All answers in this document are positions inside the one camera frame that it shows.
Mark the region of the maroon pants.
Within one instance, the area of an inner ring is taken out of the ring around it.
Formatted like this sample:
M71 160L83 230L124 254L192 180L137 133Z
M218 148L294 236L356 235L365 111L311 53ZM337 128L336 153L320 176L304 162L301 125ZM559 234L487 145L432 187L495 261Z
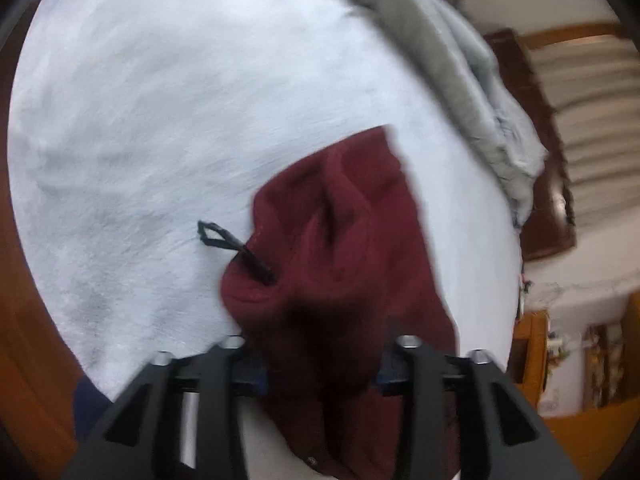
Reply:
M374 388L398 333L445 353L457 337L434 283L418 210L381 127L322 148L255 195L247 249L220 296L267 367L262 407L322 474L393 474L401 403Z

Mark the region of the wooden desk cabinet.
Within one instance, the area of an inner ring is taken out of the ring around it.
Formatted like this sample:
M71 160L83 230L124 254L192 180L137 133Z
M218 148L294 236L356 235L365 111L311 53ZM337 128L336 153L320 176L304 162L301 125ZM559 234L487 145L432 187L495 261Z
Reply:
M583 479L639 477L639 294L572 338L546 311L515 324L508 372Z

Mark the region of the white bed sheet mattress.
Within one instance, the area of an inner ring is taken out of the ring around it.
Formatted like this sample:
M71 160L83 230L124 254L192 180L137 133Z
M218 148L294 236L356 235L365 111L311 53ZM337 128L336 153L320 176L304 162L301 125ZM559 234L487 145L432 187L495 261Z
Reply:
M506 362L520 229L430 81L355 0L40 0L8 120L29 269L82 374L114 400L155 350L238 329L220 298L255 194L302 158L384 127L418 206L457 353Z

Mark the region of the beige curtain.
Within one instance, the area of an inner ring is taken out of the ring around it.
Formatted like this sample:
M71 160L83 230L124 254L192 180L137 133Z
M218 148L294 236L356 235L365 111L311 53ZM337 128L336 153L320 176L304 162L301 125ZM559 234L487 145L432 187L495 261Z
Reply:
M639 206L639 52L597 36L529 53L562 142L576 226Z

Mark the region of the grey duvet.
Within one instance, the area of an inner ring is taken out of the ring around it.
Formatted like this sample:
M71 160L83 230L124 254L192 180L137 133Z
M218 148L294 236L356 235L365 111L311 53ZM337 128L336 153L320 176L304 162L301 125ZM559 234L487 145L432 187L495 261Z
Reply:
M483 157L525 226L547 151L504 85L494 51L445 0L355 0L430 81L472 148Z

